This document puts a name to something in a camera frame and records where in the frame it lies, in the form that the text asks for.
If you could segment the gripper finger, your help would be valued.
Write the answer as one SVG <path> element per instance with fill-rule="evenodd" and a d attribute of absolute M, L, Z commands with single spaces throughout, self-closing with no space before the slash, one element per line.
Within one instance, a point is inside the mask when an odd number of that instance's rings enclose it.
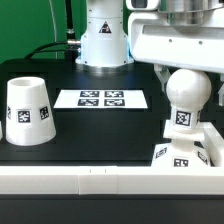
<path fill-rule="evenodd" d="M 219 106 L 224 106 L 224 73 L 220 74 L 220 81 L 222 85 L 218 91 Z"/>

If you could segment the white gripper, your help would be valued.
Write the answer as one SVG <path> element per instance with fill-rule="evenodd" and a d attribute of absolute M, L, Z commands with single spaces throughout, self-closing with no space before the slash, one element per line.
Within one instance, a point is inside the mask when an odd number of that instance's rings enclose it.
<path fill-rule="evenodd" d="M 130 51 L 153 63 L 161 90 L 167 66 L 224 73 L 224 0 L 126 0 Z"/>

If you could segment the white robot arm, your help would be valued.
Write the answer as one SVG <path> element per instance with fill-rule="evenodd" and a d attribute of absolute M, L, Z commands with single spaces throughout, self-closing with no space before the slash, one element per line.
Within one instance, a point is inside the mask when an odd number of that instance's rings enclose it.
<path fill-rule="evenodd" d="M 151 63 L 162 82 L 171 67 L 218 73 L 224 106 L 224 0 L 86 0 L 86 8 L 80 68 Z"/>

